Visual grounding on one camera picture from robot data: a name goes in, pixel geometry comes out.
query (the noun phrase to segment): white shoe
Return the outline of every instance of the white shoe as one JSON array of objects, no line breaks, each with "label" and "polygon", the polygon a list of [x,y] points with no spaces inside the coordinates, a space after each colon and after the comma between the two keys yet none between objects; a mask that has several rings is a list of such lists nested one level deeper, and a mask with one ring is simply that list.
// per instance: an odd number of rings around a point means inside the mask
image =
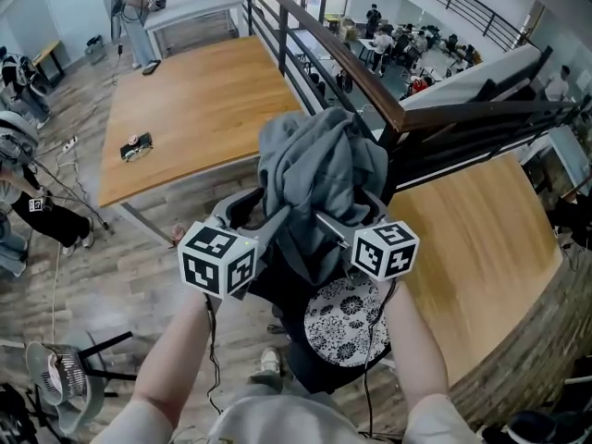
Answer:
[{"label": "white shoe", "polygon": [[49,119],[50,119],[50,117],[46,118],[45,121],[43,121],[43,122],[37,123],[37,130],[42,129],[47,124],[47,122],[49,121]]},{"label": "white shoe", "polygon": [[74,245],[72,245],[71,247],[62,247],[62,254],[69,258],[70,256],[72,256],[74,254],[74,252],[76,252],[76,245],[78,244],[80,240],[77,240],[76,243],[74,243]]},{"label": "white shoe", "polygon": [[94,233],[93,233],[93,228],[94,228],[94,223],[93,223],[93,219],[91,217],[86,217],[89,221],[89,224],[91,224],[90,230],[89,230],[89,234],[86,236],[85,239],[82,239],[82,246],[84,248],[91,248],[94,244]]},{"label": "white shoe", "polygon": [[263,351],[261,355],[261,371],[273,372],[278,375],[281,373],[278,349],[267,347]]},{"label": "white shoe", "polygon": [[27,262],[23,262],[22,263],[22,270],[18,273],[13,273],[13,275],[15,276],[15,278],[20,278],[23,276],[23,274],[25,273],[25,270],[27,269]]}]

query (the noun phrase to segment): person in black shirt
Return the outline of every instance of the person in black shirt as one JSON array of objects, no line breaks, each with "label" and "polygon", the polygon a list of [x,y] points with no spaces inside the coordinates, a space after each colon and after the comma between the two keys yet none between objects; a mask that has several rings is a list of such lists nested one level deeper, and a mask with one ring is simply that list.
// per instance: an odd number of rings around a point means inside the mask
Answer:
[{"label": "person in black shirt", "polygon": [[368,20],[366,23],[366,39],[374,40],[374,33],[376,33],[378,23],[382,19],[382,15],[378,11],[376,4],[372,4],[372,8],[366,13],[366,19]]},{"label": "person in black shirt", "polygon": [[49,121],[49,107],[41,95],[31,90],[28,83],[25,85],[19,83],[19,62],[6,52],[4,46],[0,47],[0,60],[2,60],[2,79],[5,86],[12,84],[16,98],[29,108],[31,114],[37,119],[37,129],[40,130]]}]

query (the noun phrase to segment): white cube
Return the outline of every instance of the white cube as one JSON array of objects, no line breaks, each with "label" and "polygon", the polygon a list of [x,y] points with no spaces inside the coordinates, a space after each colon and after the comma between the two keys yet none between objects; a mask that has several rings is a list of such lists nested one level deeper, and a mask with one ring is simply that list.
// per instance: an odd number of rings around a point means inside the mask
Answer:
[{"label": "white cube", "polygon": [[356,230],[351,263],[378,281],[410,271],[419,238],[402,221]]},{"label": "white cube", "polygon": [[195,222],[178,248],[183,282],[224,299],[255,276],[258,241]]}]

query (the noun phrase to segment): white table leg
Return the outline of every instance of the white table leg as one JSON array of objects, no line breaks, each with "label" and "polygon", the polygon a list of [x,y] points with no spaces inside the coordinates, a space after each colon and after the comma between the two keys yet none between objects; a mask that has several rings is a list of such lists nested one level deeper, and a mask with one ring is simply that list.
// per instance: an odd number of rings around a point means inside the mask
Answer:
[{"label": "white table leg", "polygon": [[173,246],[173,241],[162,230],[146,219],[128,203],[114,204],[112,207],[120,216],[133,224],[135,228],[147,233],[161,245],[167,248]]},{"label": "white table leg", "polygon": [[237,28],[239,29],[239,36],[249,36],[249,29],[247,28],[247,22],[242,17],[242,4],[235,6],[234,9],[237,12]]},{"label": "white table leg", "polygon": [[162,59],[163,56],[160,54],[160,47],[158,47],[156,32],[148,31],[148,38],[150,38],[150,44],[152,45],[152,49],[154,50],[154,55],[156,56],[156,59]]}]

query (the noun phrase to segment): wooden handrail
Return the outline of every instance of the wooden handrail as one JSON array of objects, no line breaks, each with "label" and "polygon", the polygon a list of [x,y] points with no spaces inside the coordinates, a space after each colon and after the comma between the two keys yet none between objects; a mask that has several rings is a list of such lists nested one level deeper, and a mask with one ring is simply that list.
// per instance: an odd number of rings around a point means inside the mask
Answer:
[{"label": "wooden handrail", "polygon": [[575,108],[573,102],[469,102],[467,104],[439,105],[416,108],[405,112],[405,119],[400,129],[402,132],[444,126],[479,118],[531,114],[535,112],[556,111]]},{"label": "wooden handrail", "polygon": [[349,51],[343,42],[321,25],[304,8],[293,0],[276,0],[284,6],[307,29],[316,40],[328,50],[376,108],[376,111],[395,130],[399,130],[404,119],[404,110],[397,99],[365,68],[364,64]]}]

